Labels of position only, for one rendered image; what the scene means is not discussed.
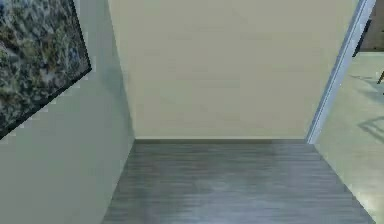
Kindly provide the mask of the grey room door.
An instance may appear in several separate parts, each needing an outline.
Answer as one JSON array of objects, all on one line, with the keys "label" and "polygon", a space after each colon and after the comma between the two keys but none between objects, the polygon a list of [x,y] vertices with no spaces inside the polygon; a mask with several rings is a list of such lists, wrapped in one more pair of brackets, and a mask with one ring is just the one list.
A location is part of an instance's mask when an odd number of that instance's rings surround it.
[{"label": "grey room door", "polygon": [[321,100],[305,138],[308,144],[315,144],[321,134],[376,1],[377,0],[358,0],[356,9],[335,60],[335,64],[331,70]]}]

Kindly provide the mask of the black framed speckled wall picture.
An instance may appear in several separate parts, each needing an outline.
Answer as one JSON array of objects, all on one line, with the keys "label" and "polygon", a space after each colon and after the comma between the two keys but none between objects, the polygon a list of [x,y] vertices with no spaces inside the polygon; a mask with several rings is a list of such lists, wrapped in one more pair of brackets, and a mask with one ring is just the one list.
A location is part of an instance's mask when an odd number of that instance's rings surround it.
[{"label": "black framed speckled wall picture", "polygon": [[74,0],[0,0],[0,139],[91,70]]}]

